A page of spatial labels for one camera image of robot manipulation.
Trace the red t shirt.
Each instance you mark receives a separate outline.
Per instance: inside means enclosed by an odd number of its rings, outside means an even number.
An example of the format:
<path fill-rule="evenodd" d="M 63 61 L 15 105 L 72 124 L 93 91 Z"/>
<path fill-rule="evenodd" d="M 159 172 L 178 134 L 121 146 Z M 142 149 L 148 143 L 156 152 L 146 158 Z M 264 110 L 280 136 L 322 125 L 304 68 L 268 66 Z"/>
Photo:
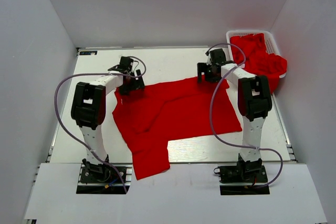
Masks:
<path fill-rule="evenodd" d="M 227 94 L 229 85 L 196 77 L 162 82 L 128 95 L 115 93 L 114 121 L 132 153 L 138 180 L 170 168 L 169 141 L 242 131 Z"/>

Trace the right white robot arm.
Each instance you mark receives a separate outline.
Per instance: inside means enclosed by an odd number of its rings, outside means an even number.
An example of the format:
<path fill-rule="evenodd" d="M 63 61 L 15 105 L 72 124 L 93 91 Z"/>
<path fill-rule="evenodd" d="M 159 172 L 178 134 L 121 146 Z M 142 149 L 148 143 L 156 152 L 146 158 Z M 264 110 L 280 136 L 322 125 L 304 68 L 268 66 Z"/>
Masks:
<path fill-rule="evenodd" d="M 236 85 L 238 110 L 243 117 L 243 141 L 238 154 L 237 175 L 247 182 L 261 170 L 260 154 L 263 124 L 272 108 L 266 76 L 249 73 L 226 59 L 223 49 L 208 50 L 206 62 L 197 64 L 197 81 L 219 82 L 225 78 Z"/>

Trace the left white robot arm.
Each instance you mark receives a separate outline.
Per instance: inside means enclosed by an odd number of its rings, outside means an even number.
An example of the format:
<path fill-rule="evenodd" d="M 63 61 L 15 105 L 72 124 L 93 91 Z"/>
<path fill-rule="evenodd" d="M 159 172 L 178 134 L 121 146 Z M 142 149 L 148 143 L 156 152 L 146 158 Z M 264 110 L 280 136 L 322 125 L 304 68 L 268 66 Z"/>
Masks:
<path fill-rule="evenodd" d="M 91 82 L 78 82 L 71 107 L 71 118 L 76 121 L 87 147 L 87 157 L 82 160 L 89 173 L 101 182 L 110 178 L 112 168 L 102 137 L 102 123 L 106 117 L 107 95 L 119 90 L 128 95 L 133 90 L 144 89 L 143 73 L 133 65 L 143 63 L 135 56 L 122 56 L 117 65 Z"/>

